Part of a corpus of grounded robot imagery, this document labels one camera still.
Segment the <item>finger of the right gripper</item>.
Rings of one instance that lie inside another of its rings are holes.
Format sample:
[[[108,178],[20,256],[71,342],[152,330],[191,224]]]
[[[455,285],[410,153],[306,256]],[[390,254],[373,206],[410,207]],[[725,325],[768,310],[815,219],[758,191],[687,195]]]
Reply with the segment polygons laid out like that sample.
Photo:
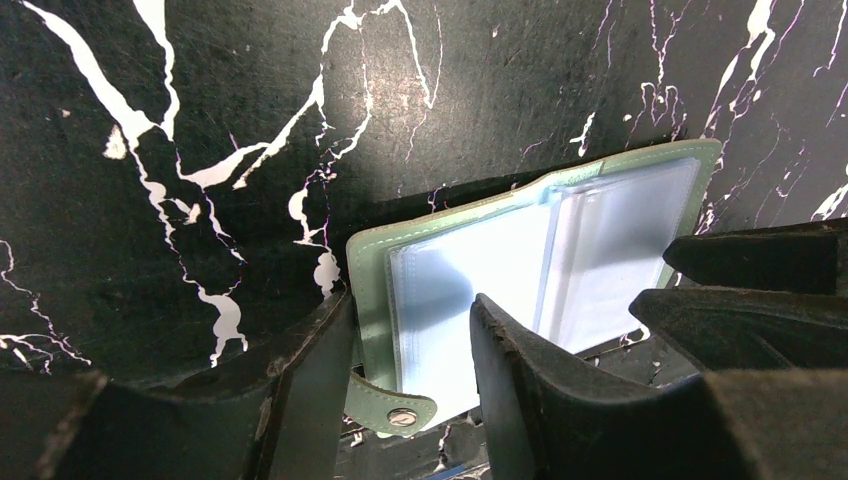
[[[847,220],[680,237],[665,262],[699,285],[847,295]]]
[[[733,288],[649,289],[629,312],[700,370],[845,369],[847,300]]]

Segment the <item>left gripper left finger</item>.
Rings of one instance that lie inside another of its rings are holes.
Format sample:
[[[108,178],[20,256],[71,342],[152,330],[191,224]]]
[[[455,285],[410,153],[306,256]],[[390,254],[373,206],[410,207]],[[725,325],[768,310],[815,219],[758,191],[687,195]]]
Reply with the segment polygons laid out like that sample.
[[[284,333],[174,388],[98,371],[1,375],[5,479],[329,479],[355,336],[337,292]]]

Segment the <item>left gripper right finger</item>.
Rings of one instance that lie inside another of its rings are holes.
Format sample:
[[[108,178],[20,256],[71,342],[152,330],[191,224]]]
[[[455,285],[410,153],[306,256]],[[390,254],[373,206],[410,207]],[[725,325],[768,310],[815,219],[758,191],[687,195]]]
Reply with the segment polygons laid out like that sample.
[[[566,352],[485,295],[470,329],[496,479],[847,475],[847,367],[698,369],[657,388]]]

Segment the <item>green card holder wallet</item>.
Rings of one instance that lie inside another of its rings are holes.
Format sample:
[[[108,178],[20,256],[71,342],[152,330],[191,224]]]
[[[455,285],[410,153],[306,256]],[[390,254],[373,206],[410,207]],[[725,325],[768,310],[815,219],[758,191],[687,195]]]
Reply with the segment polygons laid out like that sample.
[[[694,139],[630,150],[354,234],[364,371],[350,378],[345,413],[408,437],[477,407],[478,295],[571,354],[648,338],[628,306],[671,279],[664,251],[695,227],[722,149]]]

